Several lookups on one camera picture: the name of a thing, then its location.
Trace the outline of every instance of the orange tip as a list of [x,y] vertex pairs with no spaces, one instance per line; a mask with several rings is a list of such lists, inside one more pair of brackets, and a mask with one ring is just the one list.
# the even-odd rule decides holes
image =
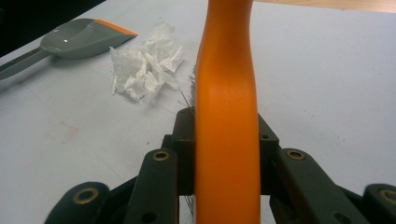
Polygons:
[[115,25],[115,24],[110,23],[108,21],[96,20],[96,22],[101,23],[102,25],[108,26],[108,27],[110,27],[110,28],[112,28],[114,30],[118,30],[118,31],[122,32],[123,34],[137,36],[137,33],[129,31],[129,30],[124,29],[122,27],[119,27],[118,25]]

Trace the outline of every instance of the wooden surface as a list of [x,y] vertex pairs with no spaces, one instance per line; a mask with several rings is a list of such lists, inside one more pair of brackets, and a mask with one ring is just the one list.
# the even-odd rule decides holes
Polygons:
[[395,0],[255,0],[257,2],[288,4],[306,7],[330,7],[351,10],[396,13]]

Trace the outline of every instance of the black plastic part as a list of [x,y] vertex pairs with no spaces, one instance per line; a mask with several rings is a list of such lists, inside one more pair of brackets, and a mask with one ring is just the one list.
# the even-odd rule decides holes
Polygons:
[[279,139],[260,115],[259,138],[262,195],[270,195],[273,189],[271,184],[275,181],[272,162],[279,149]]
[[150,151],[134,185],[123,224],[178,223],[177,154]]
[[307,153],[279,150],[276,170],[301,223],[369,223]]
[[396,187],[386,184],[367,186],[362,207],[372,223],[396,223]]
[[110,191],[101,183],[87,182],[66,192],[49,213],[45,224],[105,224],[111,219]]
[[128,180],[127,182],[121,184],[115,189],[110,191],[110,203],[111,203],[111,220],[110,224],[121,224],[126,209],[128,207],[128,202],[131,198],[132,192],[134,190],[134,184],[137,177]]
[[179,163],[179,195],[192,195],[194,190],[195,133],[193,115],[194,107],[178,111],[175,127],[170,137],[169,147],[176,152]]

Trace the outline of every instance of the bristle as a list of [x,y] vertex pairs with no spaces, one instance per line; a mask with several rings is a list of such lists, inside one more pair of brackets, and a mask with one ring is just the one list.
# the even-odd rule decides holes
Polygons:
[[190,105],[192,106],[195,106],[195,78],[196,78],[196,66],[192,68],[192,74],[190,75],[190,80],[191,80]]
[[193,196],[184,196],[186,199],[187,206],[190,208],[190,221],[191,224],[194,222],[194,198]]

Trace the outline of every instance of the screw hole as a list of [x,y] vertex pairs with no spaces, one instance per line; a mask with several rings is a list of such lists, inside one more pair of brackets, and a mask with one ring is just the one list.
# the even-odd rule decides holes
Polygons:
[[342,213],[339,213],[339,212],[336,212],[334,214],[334,218],[335,218],[335,220],[337,220],[341,224],[350,224],[350,223],[352,223],[350,221],[349,217],[347,217],[346,215],[344,215]]
[[157,219],[157,215],[152,212],[147,212],[145,215],[142,216],[143,223],[153,223]]
[[166,161],[169,158],[169,153],[167,153],[165,151],[159,151],[159,152],[154,153],[152,158],[155,161]]
[[305,159],[305,155],[299,151],[289,150],[287,154],[289,158],[295,161],[303,161]]
[[382,198],[384,198],[387,202],[396,204],[396,191],[390,189],[381,189],[379,194]]
[[85,204],[92,202],[99,195],[99,190],[96,188],[85,188],[77,192],[73,197],[73,202],[76,204]]

